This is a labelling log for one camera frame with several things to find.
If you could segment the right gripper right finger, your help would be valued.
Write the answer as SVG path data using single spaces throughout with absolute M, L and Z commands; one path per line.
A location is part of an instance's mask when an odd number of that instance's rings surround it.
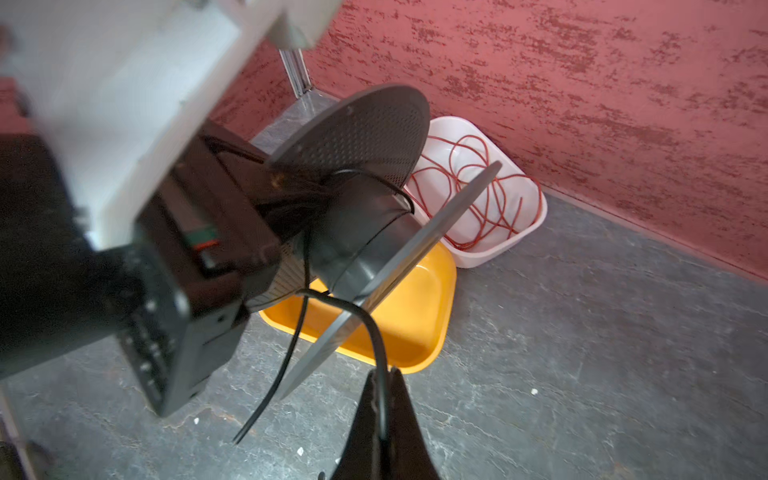
M 439 479 L 402 373 L 387 371 L 383 385 L 383 478 Z

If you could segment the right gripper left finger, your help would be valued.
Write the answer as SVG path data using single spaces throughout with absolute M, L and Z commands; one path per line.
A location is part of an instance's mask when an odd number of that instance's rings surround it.
M 375 372 L 366 378 L 344 449 L 331 479 L 382 479 Z

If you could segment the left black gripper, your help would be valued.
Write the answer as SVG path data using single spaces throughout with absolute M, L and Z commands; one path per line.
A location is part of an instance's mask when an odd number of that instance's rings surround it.
M 302 287 L 298 239 L 329 199 L 214 123 L 192 137 L 140 213 L 126 257 L 145 304 L 118 338 L 155 414 L 200 394 L 250 315 Z

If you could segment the dark grey cable spool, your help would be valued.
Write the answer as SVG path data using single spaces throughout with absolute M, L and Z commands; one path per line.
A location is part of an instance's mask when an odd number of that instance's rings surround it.
M 401 189 L 429 130 L 430 107 L 416 88 L 389 84 L 335 103 L 301 126 L 267 164 L 308 180 L 329 197 L 310 220 L 313 275 L 330 293 L 373 311 L 440 241 L 499 172 L 483 168 L 426 224 Z

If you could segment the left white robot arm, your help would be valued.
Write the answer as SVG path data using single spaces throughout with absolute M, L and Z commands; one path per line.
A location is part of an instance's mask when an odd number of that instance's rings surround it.
M 156 414 L 233 354 L 281 243 L 208 119 L 264 40 L 313 47 L 336 1 L 5 1 L 1 373 L 118 335 Z

